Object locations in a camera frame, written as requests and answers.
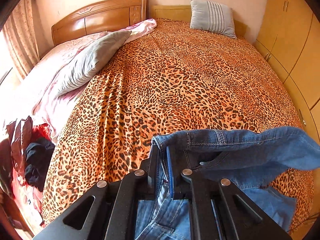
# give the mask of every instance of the leopard print fabric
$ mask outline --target leopard print fabric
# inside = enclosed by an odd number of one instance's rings
[[[122,46],[81,95],[47,174],[46,224],[98,180],[112,182],[137,169],[154,135],[301,127],[282,83],[245,39],[178,21],[157,23],[154,32]],[[294,226],[309,215],[311,172],[290,170],[272,186],[298,199]]]

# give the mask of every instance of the yellow headboard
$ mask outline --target yellow headboard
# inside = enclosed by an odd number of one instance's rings
[[[151,18],[166,18],[174,21],[190,22],[190,5],[153,5],[151,6]],[[247,25],[234,20],[235,32],[237,36],[244,37],[247,31]]]

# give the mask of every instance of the cabinet handle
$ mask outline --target cabinet handle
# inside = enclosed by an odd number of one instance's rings
[[[303,119],[303,116],[302,116],[302,113],[301,113],[301,110],[300,110],[300,109],[299,109],[299,113],[300,113],[300,116],[301,116],[301,119],[302,119],[302,122],[303,122],[304,126],[307,126],[306,122],[305,122],[304,119]]]

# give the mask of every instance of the curtain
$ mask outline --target curtain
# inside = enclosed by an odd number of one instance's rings
[[[31,0],[21,0],[2,29],[17,76],[22,81],[40,61]]]

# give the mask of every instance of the denim fabric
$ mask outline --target denim fabric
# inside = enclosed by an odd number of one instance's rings
[[[200,171],[207,179],[230,179],[286,231],[296,200],[265,187],[288,168],[320,167],[319,145],[294,127],[274,128],[260,134],[248,130],[178,131],[155,136],[152,142],[160,150],[164,179],[160,180],[156,201],[139,203],[137,239],[190,239],[188,202],[171,199],[170,145],[175,146],[178,158],[186,158],[188,166],[184,168]]]

